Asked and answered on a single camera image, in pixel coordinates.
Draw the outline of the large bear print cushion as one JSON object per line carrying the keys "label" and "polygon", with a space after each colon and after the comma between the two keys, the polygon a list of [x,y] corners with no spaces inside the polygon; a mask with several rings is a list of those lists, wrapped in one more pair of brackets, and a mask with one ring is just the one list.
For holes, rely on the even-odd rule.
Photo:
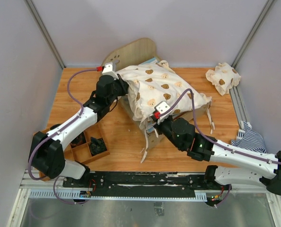
{"label": "large bear print cushion", "polygon": [[119,73],[129,85],[127,98],[132,111],[132,119],[140,123],[140,129],[146,133],[154,131],[150,127],[153,123],[150,115],[154,112],[154,107],[162,101],[166,101],[169,106],[172,106],[182,92],[190,88],[194,95],[195,109],[203,109],[207,113],[211,132],[213,132],[215,125],[209,110],[212,97],[197,92],[169,68],[167,61],[159,62],[159,65],[160,67],[153,69],[131,65]]}

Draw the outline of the wooden pet bed frame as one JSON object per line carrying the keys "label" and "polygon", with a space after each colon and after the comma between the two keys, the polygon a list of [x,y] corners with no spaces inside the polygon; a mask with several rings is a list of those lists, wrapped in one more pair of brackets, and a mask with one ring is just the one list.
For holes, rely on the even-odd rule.
{"label": "wooden pet bed frame", "polygon": [[[152,58],[156,58],[159,62],[161,62],[162,60],[157,56],[156,50],[156,44],[151,39],[140,38],[111,52],[105,58],[103,63],[106,64],[108,62],[114,62],[116,64],[117,73],[120,73],[121,70],[128,66],[139,65]],[[127,95],[120,98],[119,102],[132,119],[132,111],[129,106]],[[182,117],[185,120],[190,121],[194,116],[202,116],[203,114],[207,114],[203,109],[195,109],[194,95],[192,91],[187,92],[181,98],[179,103],[175,101],[173,105],[175,107],[171,111],[170,115],[174,120]],[[139,127],[139,122],[134,121],[134,123]],[[147,152],[149,149],[154,148],[163,139],[162,135],[157,134],[157,131],[153,127],[153,123],[150,125],[150,127],[152,127],[154,131],[146,133],[142,131],[142,129],[140,129],[145,136],[145,152]]]}

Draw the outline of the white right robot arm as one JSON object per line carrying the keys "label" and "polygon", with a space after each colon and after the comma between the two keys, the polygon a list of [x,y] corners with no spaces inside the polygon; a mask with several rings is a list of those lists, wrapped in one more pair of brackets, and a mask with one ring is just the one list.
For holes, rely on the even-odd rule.
{"label": "white right robot arm", "polygon": [[233,169],[208,166],[203,183],[208,189],[218,185],[248,184],[266,188],[281,196],[281,151],[265,154],[234,147],[214,137],[195,131],[195,125],[184,118],[173,120],[152,117],[153,127],[178,150],[197,161],[234,165]]}

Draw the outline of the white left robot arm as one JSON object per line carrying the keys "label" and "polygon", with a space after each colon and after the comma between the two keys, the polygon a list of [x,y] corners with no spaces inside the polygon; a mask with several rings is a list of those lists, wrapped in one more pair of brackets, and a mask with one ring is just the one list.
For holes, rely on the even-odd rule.
{"label": "white left robot arm", "polygon": [[32,139],[28,159],[28,171],[34,167],[45,176],[54,179],[59,176],[70,177],[80,186],[90,183],[86,167],[77,161],[67,160],[64,150],[84,130],[95,125],[111,110],[119,97],[128,93],[128,83],[119,74],[102,75],[89,100],[70,119],[46,133],[37,132]]}

